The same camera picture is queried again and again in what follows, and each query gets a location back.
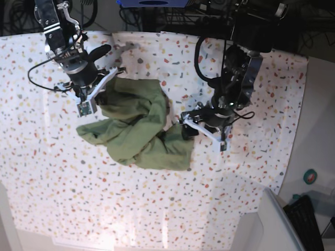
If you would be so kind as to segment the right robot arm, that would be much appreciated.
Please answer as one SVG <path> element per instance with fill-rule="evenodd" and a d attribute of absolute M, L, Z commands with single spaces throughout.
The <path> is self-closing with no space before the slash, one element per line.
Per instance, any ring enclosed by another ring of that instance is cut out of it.
<path fill-rule="evenodd" d="M 102 89 L 102 79 L 109 72 L 98 70 L 95 61 L 108 54 L 111 46 L 104 44 L 88 53 L 84 48 L 88 37 L 80 23 L 70 16 L 70 5 L 69 1 L 35 1 L 34 15 L 46 37 L 46 52 L 53 55 L 29 69 L 27 75 L 32 84 L 46 90 L 65 93 L 73 90 L 74 100 L 81 105 L 92 102 Z M 61 66 L 70 78 L 68 83 L 49 88 L 31 79 L 31 71 L 50 61 Z"/>

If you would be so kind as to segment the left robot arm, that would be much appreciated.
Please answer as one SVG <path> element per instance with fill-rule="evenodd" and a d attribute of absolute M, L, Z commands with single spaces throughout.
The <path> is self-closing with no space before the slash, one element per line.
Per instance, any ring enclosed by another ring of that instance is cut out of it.
<path fill-rule="evenodd" d="M 251 103 L 254 82 L 259 73 L 262 53 L 269 53 L 277 27 L 288 11 L 283 1 L 237 1 L 234 10 L 227 11 L 232 45 L 224 45 L 221 75 L 204 76 L 199 68 L 199 38 L 195 48 L 194 67 L 198 76 L 214 90 L 207 104 L 197 103 L 192 111 L 181 114 L 182 137 L 189 140 L 199 133 L 219 134 L 225 142 L 231 126 L 239 119 L 252 119 L 255 113 L 239 112 Z"/>

